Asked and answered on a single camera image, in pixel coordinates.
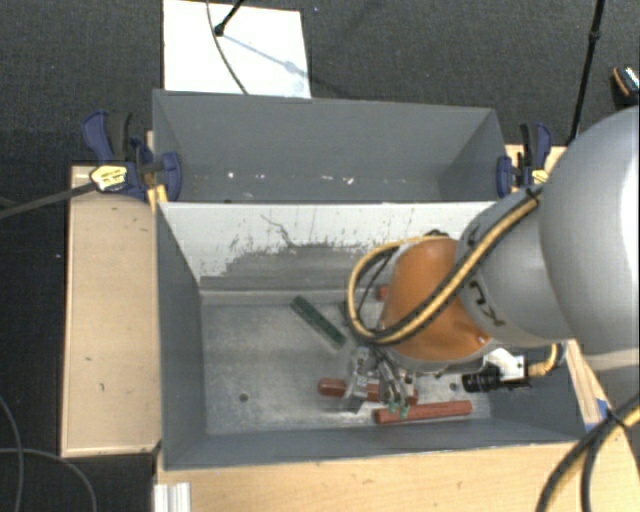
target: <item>yellow cable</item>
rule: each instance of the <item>yellow cable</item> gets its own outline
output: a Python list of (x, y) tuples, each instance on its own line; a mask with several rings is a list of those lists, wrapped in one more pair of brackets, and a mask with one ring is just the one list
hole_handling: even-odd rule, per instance
[[(624, 418), (622, 418), (622, 423), (624, 423), (624, 426), (627, 427), (627, 428), (633, 427), (639, 421), (640, 421), (640, 405), (635, 406), (633, 409), (631, 409), (627, 413), (627, 415)], [(602, 443), (603, 446), (605, 444), (607, 444), (607, 442), (609, 442), (611, 439), (616, 437), (618, 434), (620, 434), (621, 430), (622, 430), (622, 427), (620, 425), (618, 425), (611, 432), (609, 432), (609, 435), (607, 437), (605, 437), (605, 439), (604, 439), (604, 441)]]
[(375, 331), (367, 329), (362, 322), (358, 319), (358, 313), (355, 307), (355, 289), (358, 281), (358, 276), (362, 268), (376, 255), (381, 252), (399, 247), (405, 243), (412, 243), (415, 241), (424, 240), (425, 237), (418, 238), (410, 238), (407, 240), (401, 240), (397, 242), (389, 242), (387, 244), (381, 245), (377, 247), (369, 254), (367, 254), (364, 258), (362, 258), (354, 267), (351, 272), (351, 276), (349, 277), (349, 283), (347, 287), (347, 297), (346, 297), (346, 305), (347, 305), (347, 314), (349, 315), (349, 319), (351, 320), (351, 324), (356, 332), (364, 339), (374, 341), (379, 345), (385, 345), (388, 343), (393, 343), (404, 337), (405, 335), (411, 333), (413, 329), (420, 326), (423, 322), (425, 322), (431, 315), (436, 313), (441, 307), (444, 306), (446, 301), (449, 299), (449, 296), (453, 293), (453, 291), (463, 282), (463, 280), (469, 275), (469, 273), (473, 270), (473, 268), (480, 261), (482, 256), (487, 252), (487, 250), (491, 247), (491, 245), (511, 226), (522, 220), (526, 215), (535, 210), (538, 206), (538, 200), (536, 198), (531, 198), (529, 201), (525, 202), (522, 206), (505, 215), (500, 221), (493, 226), (487, 234), (483, 237), (482, 241), (477, 244), (471, 251), (469, 257), (464, 262), (464, 264), (458, 269), (456, 274), (451, 278), (449, 283), (442, 289), (442, 291), (420, 312), (419, 315), (416, 316), (411, 322), (397, 331), (384, 336), (378, 337), (378, 334)]
[(546, 375), (556, 364), (556, 357), (558, 357), (558, 345), (551, 345), (551, 352), (549, 353), (549, 357), (542, 361), (541, 363), (535, 363), (529, 365), (527, 368), (527, 374), (529, 377), (542, 377)]

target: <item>white paper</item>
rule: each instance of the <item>white paper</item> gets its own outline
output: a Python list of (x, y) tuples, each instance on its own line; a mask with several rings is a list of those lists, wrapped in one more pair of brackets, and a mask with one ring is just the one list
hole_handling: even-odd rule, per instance
[[(210, 8), (215, 26), (231, 6)], [(249, 94), (311, 97), (299, 12), (241, 7), (218, 41)], [(164, 0), (164, 87), (242, 93), (216, 50), (203, 2)]]

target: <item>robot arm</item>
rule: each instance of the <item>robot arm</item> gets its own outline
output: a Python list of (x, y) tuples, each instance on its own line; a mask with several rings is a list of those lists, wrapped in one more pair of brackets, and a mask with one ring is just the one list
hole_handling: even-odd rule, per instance
[[(354, 289), (400, 244), (356, 267), (347, 294), (354, 333), (400, 368), (433, 372), (574, 337), (587, 356), (622, 352), (637, 367), (638, 109), (585, 132), (547, 184), (495, 203), (459, 242), (416, 242), (395, 261), (377, 329), (361, 324)], [(629, 378), (618, 382), (627, 395)]]

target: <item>metal bracket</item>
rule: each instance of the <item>metal bracket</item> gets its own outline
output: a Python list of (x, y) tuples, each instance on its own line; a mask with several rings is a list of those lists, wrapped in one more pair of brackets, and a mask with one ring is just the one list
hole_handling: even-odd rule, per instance
[(191, 484), (156, 484), (153, 486), (154, 512), (191, 512)]
[(500, 368), (500, 380), (508, 382), (526, 377), (524, 356), (514, 356), (503, 348), (497, 348), (484, 356), (485, 363), (491, 363)]

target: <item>clamp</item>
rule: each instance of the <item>clamp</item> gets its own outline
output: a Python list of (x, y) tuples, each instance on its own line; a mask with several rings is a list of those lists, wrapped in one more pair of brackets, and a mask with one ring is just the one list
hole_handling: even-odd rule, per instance
[(518, 153), (517, 166), (508, 156), (498, 159), (496, 170), (496, 186), (498, 195), (509, 195), (512, 187), (523, 188), (544, 183), (547, 180), (547, 172), (544, 170), (545, 162), (551, 152), (551, 132), (542, 123), (520, 125), (524, 151)]
[(82, 137), (100, 163), (91, 180), (100, 192), (119, 193), (147, 201), (154, 186), (164, 185), (169, 201), (182, 188), (182, 169), (177, 153), (162, 153), (154, 161), (151, 149), (138, 137), (129, 138), (131, 114), (97, 110), (82, 122)]

